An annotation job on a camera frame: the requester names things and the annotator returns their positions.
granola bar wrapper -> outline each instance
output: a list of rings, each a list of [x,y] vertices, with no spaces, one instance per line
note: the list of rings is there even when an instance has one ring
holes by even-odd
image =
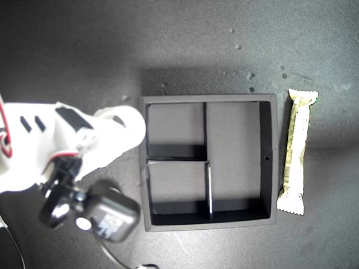
[[[309,106],[315,103],[318,92],[290,89],[289,96],[293,100],[293,107],[288,129],[284,183],[277,200],[277,209],[303,215],[303,157],[309,127]]]

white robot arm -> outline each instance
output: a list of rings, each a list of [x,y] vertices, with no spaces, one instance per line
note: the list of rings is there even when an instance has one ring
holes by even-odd
[[[43,184],[49,162],[78,156],[76,181],[138,146],[146,132],[133,107],[98,110],[94,116],[61,104],[3,103],[0,97],[0,193]]]

black tray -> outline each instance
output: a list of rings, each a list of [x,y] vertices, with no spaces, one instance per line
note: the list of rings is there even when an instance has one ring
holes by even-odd
[[[146,231],[275,223],[275,95],[149,96],[140,109]]]

robotic arm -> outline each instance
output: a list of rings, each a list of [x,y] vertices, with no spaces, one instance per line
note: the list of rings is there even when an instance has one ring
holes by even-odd
[[[0,193],[37,184],[46,198],[40,221],[54,228],[69,215],[76,225],[118,242],[139,219],[139,205],[115,186],[99,182],[88,192],[75,182],[138,146],[145,137],[133,107],[98,110],[93,116],[61,104],[3,103],[0,97]]]

gray table surface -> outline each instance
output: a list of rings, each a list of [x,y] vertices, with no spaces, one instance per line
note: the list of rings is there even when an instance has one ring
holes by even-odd
[[[253,87],[277,95],[283,160],[288,88],[319,92],[304,216],[280,211],[270,226],[159,233],[146,233],[141,222],[124,243],[109,246],[130,266],[359,268],[358,1],[14,0],[0,3],[0,17],[5,101],[61,101],[93,113],[136,105],[140,95],[243,94]],[[137,149],[84,185],[104,177],[141,200]],[[42,203],[35,187],[0,196],[0,214],[27,268],[115,268],[73,223],[43,227]],[[4,231],[0,237],[0,267],[17,268],[15,249]]]

